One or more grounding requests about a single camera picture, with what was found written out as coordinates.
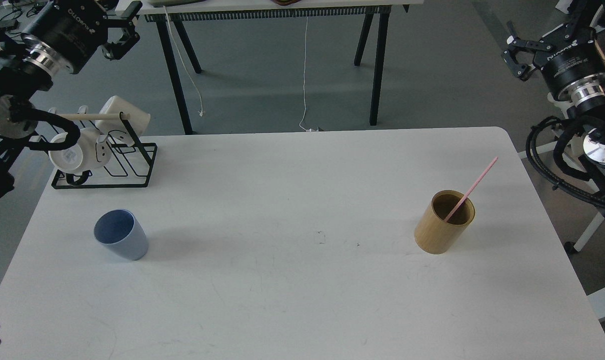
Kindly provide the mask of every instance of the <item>pink straw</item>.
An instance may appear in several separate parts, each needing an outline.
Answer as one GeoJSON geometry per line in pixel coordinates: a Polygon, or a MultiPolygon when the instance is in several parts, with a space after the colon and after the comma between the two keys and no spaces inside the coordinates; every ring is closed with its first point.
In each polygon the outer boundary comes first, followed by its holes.
{"type": "Polygon", "coordinates": [[[487,175],[487,173],[490,171],[490,169],[492,168],[492,166],[494,166],[494,164],[496,164],[496,162],[498,161],[499,157],[494,157],[494,159],[490,162],[489,166],[487,166],[487,168],[485,169],[485,171],[483,171],[480,176],[478,177],[478,179],[476,180],[476,182],[473,183],[473,185],[471,185],[471,187],[469,188],[469,190],[467,190],[467,193],[464,194],[464,196],[460,199],[460,201],[458,201],[458,203],[456,203],[456,206],[453,207],[453,209],[451,209],[451,212],[449,212],[449,215],[447,215],[446,218],[444,218],[444,222],[447,223],[449,221],[449,219],[454,215],[454,213],[456,212],[456,210],[458,210],[458,208],[461,207],[461,205],[463,205],[463,203],[465,202],[465,200],[467,200],[467,198],[469,197],[469,194],[472,193],[472,191],[474,191],[474,189],[476,189],[476,186],[478,185],[478,183],[481,182],[481,180],[483,180],[483,178],[485,177],[485,175],[487,175]]]}

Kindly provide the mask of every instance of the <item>light blue plastic cup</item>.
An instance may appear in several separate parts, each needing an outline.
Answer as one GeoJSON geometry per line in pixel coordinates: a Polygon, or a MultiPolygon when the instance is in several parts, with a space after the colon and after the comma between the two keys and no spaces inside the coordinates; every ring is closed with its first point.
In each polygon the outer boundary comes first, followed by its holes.
{"type": "Polygon", "coordinates": [[[98,219],[94,237],[105,248],[127,260],[138,260],[149,249],[147,235],[134,214],[125,209],[111,210],[98,219]]]}

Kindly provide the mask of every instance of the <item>wooden cup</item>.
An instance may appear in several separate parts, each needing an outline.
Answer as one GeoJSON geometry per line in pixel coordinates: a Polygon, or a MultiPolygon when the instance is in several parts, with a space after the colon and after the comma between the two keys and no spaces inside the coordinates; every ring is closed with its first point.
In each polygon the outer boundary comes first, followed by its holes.
{"type": "Polygon", "coordinates": [[[454,190],[439,191],[433,196],[414,230],[416,244],[421,249],[431,254],[444,253],[472,223],[476,216],[476,208],[469,198],[462,203],[449,221],[444,221],[462,198],[463,194],[454,190]]]}

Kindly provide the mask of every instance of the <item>concrete floor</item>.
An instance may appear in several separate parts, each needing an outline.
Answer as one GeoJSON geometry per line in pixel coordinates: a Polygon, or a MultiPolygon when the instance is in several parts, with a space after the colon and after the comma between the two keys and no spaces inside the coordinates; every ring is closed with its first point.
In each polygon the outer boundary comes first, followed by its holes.
{"type": "MultiPolygon", "coordinates": [[[[549,115],[540,75],[512,77],[502,61],[504,23],[538,39],[564,18],[556,1],[426,0],[392,11],[376,129],[500,126],[518,151],[529,127],[549,115]]],[[[306,127],[368,130],[376,26],[362,66],[352,64],[360,16],[309,19],[306,127]]],[[[201,134],[298,132],[303,114],[304,18],[184,23],[204,68],[197,93],[181,72],[193,129],[201,134]]],[[[141,41],[120,61],[95,55],[78,75],[62,73],[32,98],[39,109],[97,112],[119,95],[152,114],[147,135],[179,135],[182,126],[156,26],[141,19],[141,41]]],[[[605,34],[600,37],[605,50],[605,34]]],[[[44,135],[48,129],[39,128],[44,135]]],[[[575,242],[596,210],[560,191],[524,161],[562,242],[575,242]]],[[[0,200],[0,282],[51,174],[42,153],[25,152],[12,169],[16,189],[0,200]]],[[[586,294],[605,287],[605,224],[571,262],[586,294]]]]}

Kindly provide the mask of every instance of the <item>white mug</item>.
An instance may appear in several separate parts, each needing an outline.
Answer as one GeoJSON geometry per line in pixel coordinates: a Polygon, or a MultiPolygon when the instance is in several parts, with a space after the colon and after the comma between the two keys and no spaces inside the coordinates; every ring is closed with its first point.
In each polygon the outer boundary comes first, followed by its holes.
{"type": "MultiPolygon", "coordinates": [[[[58,134],[51,142],[62,142],[66,136],[67,132],[58,134]]],[[[111,156],[107,137],[102,136],[99,130],[88,127],[80,130],[76,145],[65,150],[49,151],[49,160],[56,169],[76,175],[105,166],[111,156]]]]}
{"type": "MultiPolygon", "coordinates": [[[[133,128],[137,136],[141,136],[147,129],[149,121],[152,119],[151,114],[144,112],[138,107],[135,107],[127,100],[120,96],[111,96],[109,100],[104,103],[103,108],[100,110],[101,114],[129,114],[129,124],[133,128]]],[[[96,121],[96,127],[106,135],[111,135],[117,141],[124,143],[127,146],[134,145],[134,139],[127,132],[127,128],[119,120],[98,120],[96,121]]]]}

